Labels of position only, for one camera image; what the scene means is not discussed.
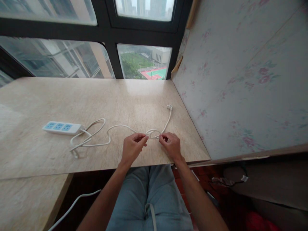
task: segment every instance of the power outlet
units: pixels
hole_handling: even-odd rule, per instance
[[[46,128],[46,129],[52,129],[55,125],[56,125],[56,123],[54,123],[54,122],[49,122],[49,123],[45,126],[45,128]]]
[[[72,127],[71,124],[66,124],[63,128],[62,131],[68,131]]]
[[[81,124],[49,121],[42,129],[50,133],[77,135],[84,127]]]
[[[64,126],[64,124],[58,123],[58,124],[54,127],[54,129],[55,129],[55,130],[60,130],[63,126]]]

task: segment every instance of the lap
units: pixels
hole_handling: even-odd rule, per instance
[[[193,229],[171,166],[158,165],[129,171],[107,230],[152,230],[150,209],[145,211],[147,203],[154,206],[157,230]]]

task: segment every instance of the forearm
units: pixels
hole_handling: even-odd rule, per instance
[[[226,223],[193,175],[184,158],[175,163],[199,230],[228,230]]]
[[[106,230],[130,165],[119,164],[78,227],[83,230]]]

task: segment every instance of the black window frame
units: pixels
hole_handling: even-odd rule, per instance
[[[175,0],[170,22],[117,15],[115,17],[116,7],[113,0],[91,1],[97,26],[9,19],[0,16],[0,36],[98,42],[106,48],[116,79],[124,78],[117,52],[118,43],[171,47],[166,79],[171,78],[193,0]],[[0,47],[0,69],[14,79],[33,76],[2,47]]]

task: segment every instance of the power cord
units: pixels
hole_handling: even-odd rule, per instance
[[[245,175],[242,176],[241,181],[234,182],[233,184],[225,184],[224,182],[221,182],[221,181],[209,181],[209,183],[218,183],[218,184],[222,184],[222,185],[224,185],[226,187],[233,187],[236,184],[245,183],[248,180],[248,174],[247,174],[247,169],[246,169],[246,166],[245,166],[245,162],[244,161],[240,161],[239,165],[240,165],[240,167],[245,172]]]
[[[94,193],[82,194],[79,197],[77,197],[76,200],[74,201],[74,203],[68,209],[68,211],[66,211],[66,213],[48,231],[52,231],[67,216],[67,214],[72,210],[72,208],[74,207],[74,205],[76,204],[76,202],[78,201],[79,198],[86,197],[86,196],[92,196],[94,194],[97,194],[100,191],[102,191],[102,190],[99,189],[99,190],[95,191]]]
[[[167,106],[167,109],[170,110],[170,114],[169,114],[169,118],[168,118],[168,120],[167,120],[167,123],[166,123],[166,125],[165,125],[163,131],[160,132],[160,131],[157,130],[157,129],[150,129],[150,130],[148,130],[145,134],[146,134],[147,136],[149,136],[149,139],[158,139],[158,138],[159,138],[159,135],[156,135],[156,136],[151,137],[151,134],[154,133],[154,132],[158,132],[159,134],[164,133],[164,131],[165,131],[165,129],[166,129],[166,127],[167,127],[167,125],[168,125],[168,123],[169,123],[169,121],[170,121],[170,118],[171,118],[172,105],[171,105],[171,104],[168,105],[168,106]],[[87,130],[88,130],[91,126],[93,126],[94,124],[100,122],[101,120],[103,120],[104,123],[103,123],[103,125],[102,125],[96,132],[94,132],[93,134],[90,134],[89,132],[87,132]],[[71,145],[73,146],[73,148],[70,150],[70,152],[72,153],[72,155],[73,155],[75,158],[77,158],[77,159],[79,158],[79,153],[78,153],[78,151],[77,151],[77,148],[79,148],[79,147],[96,147],[96,146],[103,146],[103,145],[108,145],[108,144],[110,144],[110,142],[111,142],[111,137],[110,137],[110,135],[109,135],[109,130],[112,129],[112,128],[120,127],[120,126],[121,126],[121,127],[126,127],[126,128],[128,128],[128,129],[130,129],[130,130],[131,130],[132,132],[134,132],[134,133],[137,133],[134,129],[130,128],[129,126],[126,126],[126,125],[123,125],[123,124],[114,125],[114,126],[110,127],[110,128],[107,130],[107,135],[108,135],[108,138],[109,138],[109,141],[108,141],[107,143],[85,145],[86,143],[88,143],[88,142],[90,142],[90,141],[92,140],[92,137],[93,137],[95,134],[97,134],[100,130],[102,130],[102,128],[104,127],[105,123],[106,123],[106,119],[104,119],[104,118],[101,118],[101,119],[99,119],[99,120],[96,120],[96,121],[92,122],[92,123],[91,123],[88,127],[86,127],[85,129],[82,129],[81,132],[80,132],[79,134],[77,134],[76,136],[74,136],[74,137],[71,139]],[[74,139],[75,139],[76,137],[78,137],[78,136],[84,134],[84,133],[86,133],[86,134],[89,135],[89,136],[88,136],[84,141],[82,141],[80,144],[74,145],[74,143],[73,143]]]

